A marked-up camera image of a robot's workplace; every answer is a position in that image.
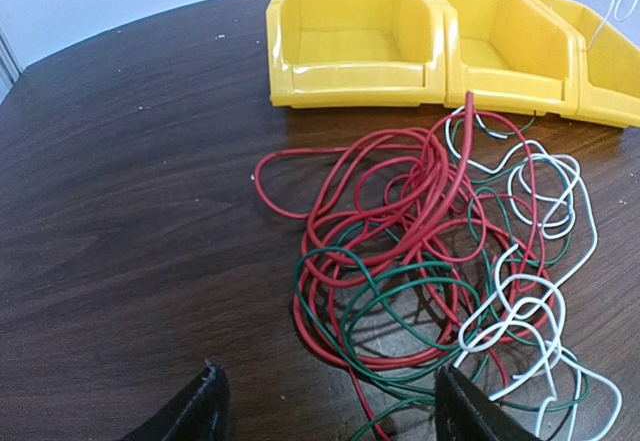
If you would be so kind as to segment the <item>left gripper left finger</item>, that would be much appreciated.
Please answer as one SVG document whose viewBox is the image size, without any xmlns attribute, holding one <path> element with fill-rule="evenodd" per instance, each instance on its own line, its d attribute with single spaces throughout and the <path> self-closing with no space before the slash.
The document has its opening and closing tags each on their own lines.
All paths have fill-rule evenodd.
<svg viewBox="0 0 640 441">
<path fill-rule="evenodd" d="M 230 387 L 224 369 L 205 368 L 158 412 L 122 440 L 226 440 Z"/>
</svg>

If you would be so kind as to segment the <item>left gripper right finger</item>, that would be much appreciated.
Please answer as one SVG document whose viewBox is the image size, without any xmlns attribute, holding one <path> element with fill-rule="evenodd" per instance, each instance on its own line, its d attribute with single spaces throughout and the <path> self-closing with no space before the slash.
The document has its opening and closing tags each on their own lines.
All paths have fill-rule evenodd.
<svg viewBox="0 0 640 441">
<path fill-rule="evenodd" d="M 452 366 L 436 375 L 435 427 L 438 441 L 539 440 Z"/>
</svg>

